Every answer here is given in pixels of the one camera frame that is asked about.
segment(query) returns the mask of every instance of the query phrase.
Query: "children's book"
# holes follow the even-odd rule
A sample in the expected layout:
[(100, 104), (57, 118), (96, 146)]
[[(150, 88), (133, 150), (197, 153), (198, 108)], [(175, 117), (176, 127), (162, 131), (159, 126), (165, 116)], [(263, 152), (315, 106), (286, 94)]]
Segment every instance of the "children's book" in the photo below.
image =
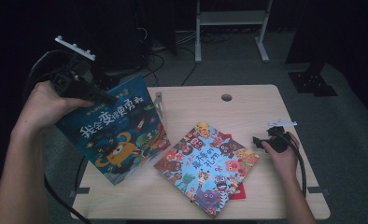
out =
[(65, 115), (56, 126), (113, 184), (170, 146), (141, 76), (108, 91), (114, 105), (95, 102)]
[(206, 122), (199, 122), (154, 167), (215, 218), (259, 156)]

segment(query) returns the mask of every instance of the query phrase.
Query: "forearm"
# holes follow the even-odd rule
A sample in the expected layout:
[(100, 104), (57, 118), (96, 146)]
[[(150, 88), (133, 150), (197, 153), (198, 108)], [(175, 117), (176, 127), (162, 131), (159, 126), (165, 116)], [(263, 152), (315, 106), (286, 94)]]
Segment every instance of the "forearm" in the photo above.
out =
[(301, 191), (298, 181), (282, 180), (287, 219), (290, 224), (317, 223)]
[(13, 131), (0, 180), (0, 223), (47, 223), (42, 137)]

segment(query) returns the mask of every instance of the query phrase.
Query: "gray carpet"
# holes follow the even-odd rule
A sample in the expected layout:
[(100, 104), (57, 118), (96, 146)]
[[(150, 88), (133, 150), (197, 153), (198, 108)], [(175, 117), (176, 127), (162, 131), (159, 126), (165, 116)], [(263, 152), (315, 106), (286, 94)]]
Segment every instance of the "gray carpet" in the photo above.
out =
[[(202, 63), (196, 65), (184, 85), (274, 84), (280, 90), (296, 131), (322, 189), (331, 216), (319, 223), (368, 223), (368, 111), (347, 84), (345, 77), (328, 64), (321, 75), (338, 96), (315, 97), (297, 93), (288, 72), (303, 71), (308, 64), (285, 64), (294, 33), (267, 33), (264, 39), (269, 63), (261, 61), (255, 34), (231, 35), (217, 45), (202, 45)], [(193, 42), (181, 45), (178, 55), (169, 51), (158, 55), (164, 65), (155, 72), (160, 86), (180, 86), (194, 67)], [(156, 69), (161, 58), (150, 56), (149, 67)], [(155, 77), (145, 78), (149, 86)], [(47, 139), (47, 177), (64, 201), (75, 188), (81, 154), (57, 130)], [(286, 223), (285, 220), (258, 223)], [(50, 223), (81, 223), (50, 198)], [(92, 220), (92, 223), (125, 223), (125, 220)]]

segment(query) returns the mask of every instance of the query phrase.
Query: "hand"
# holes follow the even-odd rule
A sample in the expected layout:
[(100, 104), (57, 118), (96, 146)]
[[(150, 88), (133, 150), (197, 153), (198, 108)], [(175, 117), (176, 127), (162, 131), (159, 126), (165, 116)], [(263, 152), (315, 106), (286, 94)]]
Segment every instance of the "hand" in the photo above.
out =
[[(291, 142), (299, 147), (300, 143), (295, 136), (290, 133)], [(277, 153), (267, 142), (262, 142), (263, 147), (269, 153), (275, 166), (275, 170), (281, 181), (297, 180), (296, 171), (298, 159), (294, 150), (288, 147), (284, 152)]]
[(17, 132), (43, 133), (72, 109), (90, 105), (92, 102), (85, 100), (62, 98), (53, 89), (50, 81), (40, 82), (35, 85), (27, 99), (15, 130)]

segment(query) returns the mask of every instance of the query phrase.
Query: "white metal stand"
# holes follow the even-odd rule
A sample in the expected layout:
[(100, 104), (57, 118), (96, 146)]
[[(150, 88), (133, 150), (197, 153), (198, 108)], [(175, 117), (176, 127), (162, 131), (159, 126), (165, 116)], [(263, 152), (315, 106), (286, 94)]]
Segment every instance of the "white metal stand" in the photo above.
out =
[(201, 12), (200, 0), (196, 6), (196, 42), (195, 42), (195, 62), (202, 61), (201, 54), (201, 26), (204, 25), (250, 25), (260, 24), (262, 26), (260, 36), (255, 37), (257, 47), (262, 57), (262, 61), (269, 62), (263, 46), (263, 38), (268, 24), (273, 0), (268, 0), (266, 10), (255, 11), (213, 11)]

